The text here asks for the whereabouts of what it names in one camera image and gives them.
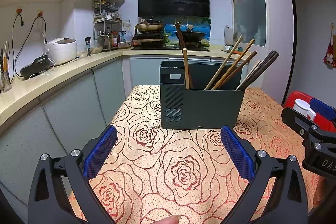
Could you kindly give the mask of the operator left hand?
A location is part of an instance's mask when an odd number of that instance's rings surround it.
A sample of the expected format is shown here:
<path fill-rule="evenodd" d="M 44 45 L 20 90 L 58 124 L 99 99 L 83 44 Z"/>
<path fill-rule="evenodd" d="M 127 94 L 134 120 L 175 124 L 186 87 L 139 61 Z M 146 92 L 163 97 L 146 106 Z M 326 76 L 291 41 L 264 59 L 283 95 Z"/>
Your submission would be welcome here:
<path fill-rule="evenodd" d="M 159 221 L 155 221 L 152 224 L 179 224 L 180 219 L 180 215 L 172 215 L 167 218 L 160 219 Z"/>

